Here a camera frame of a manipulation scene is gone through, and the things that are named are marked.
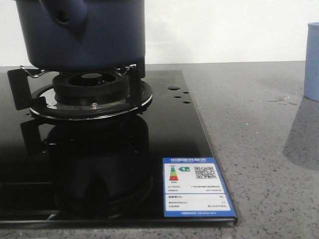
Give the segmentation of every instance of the gray countertop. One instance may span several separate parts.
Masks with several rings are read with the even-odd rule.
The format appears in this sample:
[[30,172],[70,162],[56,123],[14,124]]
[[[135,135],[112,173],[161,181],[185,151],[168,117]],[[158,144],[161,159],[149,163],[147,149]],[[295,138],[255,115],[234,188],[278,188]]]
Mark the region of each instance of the gray countertop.
[[182,70],[229,186],[238,224],[15,229],[0,231],[0,238],[319,238],[319,102],[303,98],[304,62],[147,65],[147,70]]

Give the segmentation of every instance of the white wall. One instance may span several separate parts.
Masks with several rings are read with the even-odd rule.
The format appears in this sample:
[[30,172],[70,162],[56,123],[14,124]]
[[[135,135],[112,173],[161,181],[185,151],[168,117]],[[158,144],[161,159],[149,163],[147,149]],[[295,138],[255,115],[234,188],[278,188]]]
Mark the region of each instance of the white wall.
[[[145,0],[148,64],[304,60],[318,0]],[[0,66],[28,65],[12,0],[1,0]]]

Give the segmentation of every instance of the gas burner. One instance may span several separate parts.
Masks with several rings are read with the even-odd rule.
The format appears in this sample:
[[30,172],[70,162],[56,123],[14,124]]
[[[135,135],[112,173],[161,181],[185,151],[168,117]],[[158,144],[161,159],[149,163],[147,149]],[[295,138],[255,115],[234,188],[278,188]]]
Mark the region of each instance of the gas burner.
[[141,81],[136,67],[125,72],[60,73],[52,85],[31,94],[27,78],[42,72],[25,68],[8,72],[17,110],[30,108],[32,115],[49,120],[85,121],[140,113],[152,102],[152,89]]

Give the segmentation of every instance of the gas stove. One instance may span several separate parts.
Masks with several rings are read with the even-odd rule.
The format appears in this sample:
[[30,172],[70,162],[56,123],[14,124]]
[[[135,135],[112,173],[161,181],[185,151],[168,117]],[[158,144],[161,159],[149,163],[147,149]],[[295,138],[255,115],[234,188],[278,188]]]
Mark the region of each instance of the gas stove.
[[[61,98],[73,102],[71,107],[57,103],[52,96],[52,79],[59,84],[63,77],[80,78],[85,85],[87,78],[104,81],[106,76],[114,83],[122,77],[118,73],[50,72],[39,79],[23,76],[31,90],[23,89],[28,100],[20,102],[7,74],[0,74],[1,227],[236,222],[230,195],[182,72],[147,72],[138,86],[143,89],[140,98],[135,99],[125,87],[120,92],[125,100],[111,103],[104,102],[103,96],[98,103],[96,99],[74,103],[77,96],[63,98],[63,87],[72,86],[61,90]],[[45,106],[31,103],[35,98],[43,103],[43,97]],[[198,162],[209,162],[213,167],[189,167]],[[206,171],[196,172],[195,179],[201,183],[192,187],[200,188],[201,193],[193,194],[192,200],[200,203],[201,196],[208,193],[219,197],[218,203],[209,203],[210,209],[178,209],[183,207],[179,204],[191,204],[186,197],[192,193],[178,191],[182,174],[193,170]],[[202,183],[212,178],[219,180],[218,186]]]

